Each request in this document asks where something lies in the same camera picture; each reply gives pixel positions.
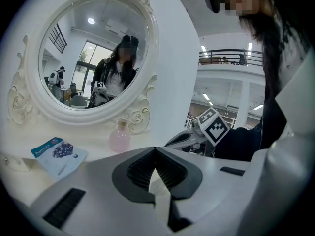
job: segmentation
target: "person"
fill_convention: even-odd
[[[283,133],[286,119],[275,97],[302,64],[311,41],[312,28],[305,20],[302,0],[224,0],[235,10],[243,28],[262,44],[265,100],[260,123],[252,130],[231,129],[212,156],[250,161],[260,149],[269,148]]]
[[[133,67],[136,62],[138,45],[139,40],[136,37],[126,35],[110,57],[102,59],[98,63],[91,82],[91,102],[88,108],[105,104],[105,102],[98,105],[93,103],[92,92],[96,81],[104,82],[108,101],[116,98],[129,86],[136,75],[136,70]]]
[[[228,59],[226,58],[226,56],[223,57],[223,63],[230,65],[230,62],[228,61]]]
[[[239,56],[240,56],[239,64],[240,65],[245,65],[245,56],[244,56],[244,54],[240,53]]]
[[[55,85],[53,85],[51,89],[51,93],[58,101],[61,101],[61,85],[64,84],[64,81],[63,81],[64,72],[65,72],[65,68],[63,66],[60,67],[60,69],[57,71],[58,76],[59,76],[59,81]]]

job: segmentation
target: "pink bottle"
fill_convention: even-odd
[[[109,136],[109,148],[116,153],[123,153],[129,150],[130,135],[126,130],[127,121],[120,119],[118,128]]]

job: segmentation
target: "face mask package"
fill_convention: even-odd
[[[57,137],[33,148],[31,152],[48,174],[57,180],[78,168],[88,155],[85,150],[76,148]]]

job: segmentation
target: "mirror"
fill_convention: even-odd
[[[55,101],[73,109],[118,97],[140,72],[148,47],[145,18],[123,0],[72,5],[46,36],[42,83]]]

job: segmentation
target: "black jacket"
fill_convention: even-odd
[[[214,150],[216,158],[250,161],[257,150],[269,148],[282,134],[286,119],[271,97],[266,81],[265,102],[260,123],[252,130],[231,129],[217,144]]]
[[[107,77],[109,75],[110,69],[108,69],[107,67],[107,62],[109,61],[109,59],[102,59],[95,70],[94,76],[93,76],[93,80],[91,82],[91,93],[93,91],[93,86],[95,81],[101,81],[101,82],[106,82]],[[130,76],[128,77],[128,80],[125,82],[124,84],[124,89],[126,89],[130,83],[132,82],[132,80],[134,79],[134,77],[136,76],[136,70],[132,69]]]

